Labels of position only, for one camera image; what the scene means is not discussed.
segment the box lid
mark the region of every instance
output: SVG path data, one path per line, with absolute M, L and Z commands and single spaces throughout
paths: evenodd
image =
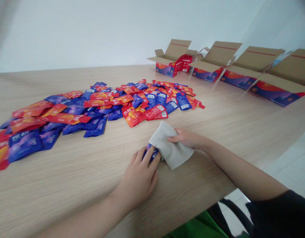
M 214 72 L 225 66 L 241 45 L 242 43 L 216 41 L 203 59 L 192 62 L 190 66 Z
M 248 47 L 243 54 L 233 63 L 233 65 L 263 72 L 285 50 L 262 47 Z
M 271 74 L 262 74 L 261 76 L 258 77 L 258 79 L 291 93 L 305 92 L 304 85 Z
M 268 70 L 272 74 L 305 85 L 305 50 L 297 49 Z
M 165 54 L 162 49 L 158 49 L 155 50 L 155 57 L 147 59 L 164 64 L 173 63 L 186 53 L 190 44 L 191 41 L 172 39 Z

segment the right hand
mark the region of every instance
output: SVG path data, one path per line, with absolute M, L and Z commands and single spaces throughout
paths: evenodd
M 175 128 L 175 131 L 178 133 L 178 135 L 174 137 L 168 137 L 168 141 L 172 143 L 181 142 L 188 147 L 202 149 L 203 144 L 206 141 L 205 137 L 190 131 L 186 131 L 182 128 Z

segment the finger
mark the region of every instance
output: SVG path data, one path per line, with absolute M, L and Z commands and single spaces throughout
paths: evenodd
M 147 153 L 145 155 L 145 157 L 143 158 L 143 161 L 142 163 L 144 165 L 146 165 L 148 167 L 148 164 L 149 164 L 149 161 L 150 161 L 150 158 L 152 157 L 153 155 L 153 151 L 155 150 L 155 147 L 152 145 L 149 150 L 147 150 Z
M 149 197 L 152 195 L 152 193 L 157 185 L 157 182 L 158 182 L 158 170 L 155 170 L 155 172 L 152 176 L 152 181 L 150 183 L 150 187 L 147 191 Z
M 135 163 L 139 164 L 142 161 L 143 155 L 146 151 L 146 146 L 142 147 L 136 156 Z
M 160 159 L 161 159 L 161 153 L 159 151 L 158 154 L 156 155 L 156 157 L 153 159 L 153 161 L 150 163 L 150 165 L 148 167 L 148 170 L 151 174 L 153 174 L 153 172 L 157 169 Z

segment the forearm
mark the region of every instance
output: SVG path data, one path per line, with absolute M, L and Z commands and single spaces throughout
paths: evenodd
M 100 203 L 51 227 L 39 237 L 104 237 L 121 222 L 127 214 L 128 211 L 120 205 L 114 194 L 111 194 Z
M 288 190 L 262 170 L 208 138 L 203 143 L 202 150 L 251 201 L 268 200 Z

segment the open cardboard box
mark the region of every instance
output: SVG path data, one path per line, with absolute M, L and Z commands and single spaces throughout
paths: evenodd
M 234 63 L 224 67 L 221 80 L 246 90 L 283 52 L 281 49 L 250 46 Z
M 170 77 L 180 73 L 182 58 L 186 54 L 191 41 L 172 39 L 166 53 L 162 49 L 155 50 L 156 56 L 147 58 L 156 62 L 156 71 Z
M 257 79 L 251 91 L 282 107 L 305 96 L 305 50 L 294 51 Z
M 235 42 L 214 42 L 203 59 L 190 64 L 194 67 L 192 75 L 213 83 L 241 45 Z

